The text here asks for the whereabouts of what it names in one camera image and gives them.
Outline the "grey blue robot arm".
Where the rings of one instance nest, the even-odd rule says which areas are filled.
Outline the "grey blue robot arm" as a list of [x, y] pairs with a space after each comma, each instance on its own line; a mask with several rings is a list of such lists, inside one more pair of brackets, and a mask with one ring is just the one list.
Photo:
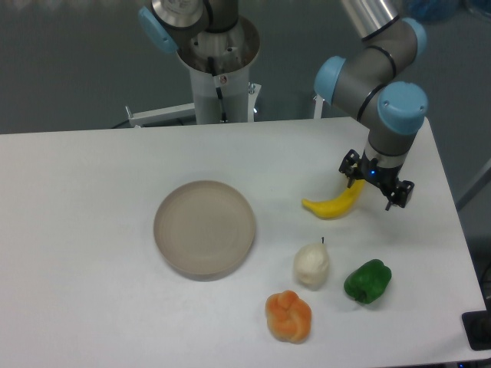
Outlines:
[[[397, 75], [426, 47], [423, 27], [401, 18], [389, 1], [345, 1], [343, 8], [364, 50], [347, 60], [326, 60], [315, 77], [319, 100], [337, 107], [369, 131], [363, 153], [350, 151], [340, 172], [350, 185], [369, 182], [389, 207], [404, 207], [414, 184], [398, 175], [428, 108], [424, 91]], [[155, 47], [176, 54], [191, 78], [198, 123], [245, 122], [249, 68], [260, 49], [254, 24], [236, 1], [153, 1], [138, 13]]]

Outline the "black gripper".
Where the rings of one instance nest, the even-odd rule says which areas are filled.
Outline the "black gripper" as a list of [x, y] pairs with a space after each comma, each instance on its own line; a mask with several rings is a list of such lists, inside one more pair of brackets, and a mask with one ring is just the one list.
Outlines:
[[350, 149], [342, 159], [338, 171], [348, 179], [348, 188], [356, 181], [364, 180], [383, 192], [387, 198], [386, 210], [393, 206], [403, 209], [411, 199], [414, 183], [408, 180], [400, 181], [399, 172], [402, 165], [402, 156], [364, 151], [360, 158], [355, 150]]

